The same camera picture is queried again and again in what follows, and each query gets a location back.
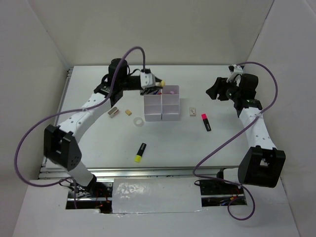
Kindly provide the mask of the black pink highlighter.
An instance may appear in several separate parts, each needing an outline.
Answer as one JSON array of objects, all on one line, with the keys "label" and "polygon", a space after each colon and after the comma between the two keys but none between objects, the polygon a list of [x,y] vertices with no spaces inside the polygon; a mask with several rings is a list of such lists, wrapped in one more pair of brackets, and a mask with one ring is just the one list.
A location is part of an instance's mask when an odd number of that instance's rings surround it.
[{"label": "black pink highlighter", "polygon": [[201,115],[206,131],[211,131],[210,123],[206,114]]}]

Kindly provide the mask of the beige white eraser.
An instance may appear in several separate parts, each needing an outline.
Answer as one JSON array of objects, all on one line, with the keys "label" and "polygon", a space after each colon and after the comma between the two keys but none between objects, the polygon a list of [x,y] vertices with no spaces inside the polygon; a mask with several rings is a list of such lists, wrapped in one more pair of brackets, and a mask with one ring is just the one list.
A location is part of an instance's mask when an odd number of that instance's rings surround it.
[{"label": "beige white eraser", "polygon": [[192,117],[196,116],[196,108],[195,107],[189,107],[189,114]]}]

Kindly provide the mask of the black yellow highlighter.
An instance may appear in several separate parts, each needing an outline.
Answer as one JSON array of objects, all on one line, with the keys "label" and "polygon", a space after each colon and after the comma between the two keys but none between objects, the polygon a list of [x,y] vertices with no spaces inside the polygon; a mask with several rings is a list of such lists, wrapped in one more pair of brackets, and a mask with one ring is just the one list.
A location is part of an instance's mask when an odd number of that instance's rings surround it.
[{"label": "black yellow highlighter", "polygon": [[139,163],[141,161],[146,146],[147,146],[147,144],[145,144],[145,143],[141,144],[141,146],[140,146],[140,148],[135,156],[135,159],[134,159],[135,162]]}]

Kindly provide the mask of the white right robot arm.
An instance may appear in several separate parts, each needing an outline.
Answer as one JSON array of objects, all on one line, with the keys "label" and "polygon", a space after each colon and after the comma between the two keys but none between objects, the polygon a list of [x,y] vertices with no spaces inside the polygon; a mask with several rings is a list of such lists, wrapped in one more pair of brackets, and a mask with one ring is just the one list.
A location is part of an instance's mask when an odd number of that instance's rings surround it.
[{"label": "white right robot arm", "polygon": [[244,127],[255,122],[245,132],[249,149],[238,167],[241,184],[274,188],[277,185],[286,155],[270,138],[262,115],[261,102],[255,99],[258,77],[252,74],[235,79],[218,77],[206,94],[212,100],[232,100],[237,117]]}]

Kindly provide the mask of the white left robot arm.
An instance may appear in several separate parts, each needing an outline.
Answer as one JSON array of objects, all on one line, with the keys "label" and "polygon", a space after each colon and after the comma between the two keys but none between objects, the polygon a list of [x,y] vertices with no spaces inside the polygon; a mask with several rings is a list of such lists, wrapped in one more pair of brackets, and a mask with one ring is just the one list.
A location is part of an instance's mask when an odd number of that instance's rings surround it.
[{"label": "white left robot arm", "polygon": [[98,182],[81,161],[79,142],[82,136],[101,115],[114,108],[124,91],[138,90],[141,95],[146,95],[164,86],[165,81],[157,78],[150,69],[141,69],[136,76],[126,60],[113,59],[108,73],[102,77],[87,102],[59,125],[45,128],[44,156],[64,168],[74,179],[74,191],[80,187],[80,192],[86,197],[92,197],[99,191],[105,192],[105,185]]}]

